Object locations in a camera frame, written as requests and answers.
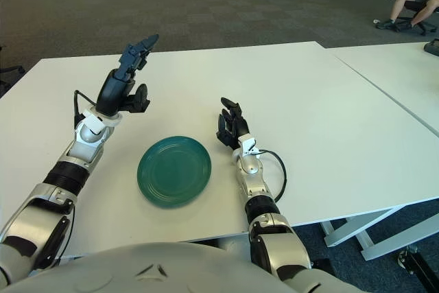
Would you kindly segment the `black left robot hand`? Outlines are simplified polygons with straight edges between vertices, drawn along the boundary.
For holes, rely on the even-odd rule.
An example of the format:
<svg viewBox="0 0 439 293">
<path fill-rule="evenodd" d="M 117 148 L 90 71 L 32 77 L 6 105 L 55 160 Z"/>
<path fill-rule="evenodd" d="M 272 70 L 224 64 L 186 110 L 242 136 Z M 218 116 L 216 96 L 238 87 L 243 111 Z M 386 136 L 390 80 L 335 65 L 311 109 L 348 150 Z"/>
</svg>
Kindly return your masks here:
<svg viewBox="0 0 439 293">
<path fill-rule="evenodd" d="M 153 50 L 159 35 L 151 35 L 135 45 L 128 44 L 119 59 L 119 67 L 107 76 L 97 97 L 95 110 L 107 117 L 114 117 L 120 111 L 144 113 L 149 106 L 147 86 L 141 84 L 135 94 L 130 94 L 135 85 L 135 74 L 147 63 L 147 56 Z"/>
</svg>

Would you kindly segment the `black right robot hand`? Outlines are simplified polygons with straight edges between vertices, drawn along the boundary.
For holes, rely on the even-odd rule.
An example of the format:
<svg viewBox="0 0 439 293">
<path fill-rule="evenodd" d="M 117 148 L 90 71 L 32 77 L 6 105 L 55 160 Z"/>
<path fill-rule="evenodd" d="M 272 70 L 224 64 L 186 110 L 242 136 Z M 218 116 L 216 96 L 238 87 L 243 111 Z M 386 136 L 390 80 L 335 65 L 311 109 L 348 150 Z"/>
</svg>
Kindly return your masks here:
<svg viewBox="0 0 439 293">
<path fill-rule="evenodd" d="M 221 98 L 221 103 L 224 108 L 218 117 L 216 136 L 225 146 L 236 150 L 239 148 L 238 138 L 250 133 L 248 124 L 238 103 L 225 97 Z"/>
</svg>

